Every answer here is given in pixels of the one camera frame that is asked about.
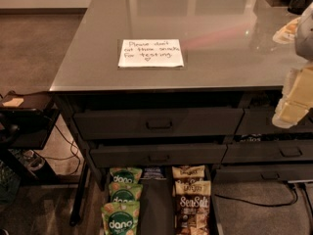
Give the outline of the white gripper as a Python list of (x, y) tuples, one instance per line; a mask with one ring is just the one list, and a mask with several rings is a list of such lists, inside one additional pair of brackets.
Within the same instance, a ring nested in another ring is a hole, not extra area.
[[(280, 44), (294, 42), (298, 22), (299, 18), (296, 18), (284, 25), (274, 34), (273, 41)], [(292, 69), (287, 75), (283, 95), (284, 100), (279, 101), (272, 123), (288, 129), (296, 126), (313, 106), (313, 68)]]

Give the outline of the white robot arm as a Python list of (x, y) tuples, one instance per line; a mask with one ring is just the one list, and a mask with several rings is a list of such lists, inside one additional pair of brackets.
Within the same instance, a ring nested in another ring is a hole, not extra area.
[(286, 76), (272, 123), (280, 128), (297, 125), (313, 108), (313, 3), (302, 15), (277, 31), (273, 40), (294, 44), (297, 56), (308, 61), (300, 70), (291, 69)]

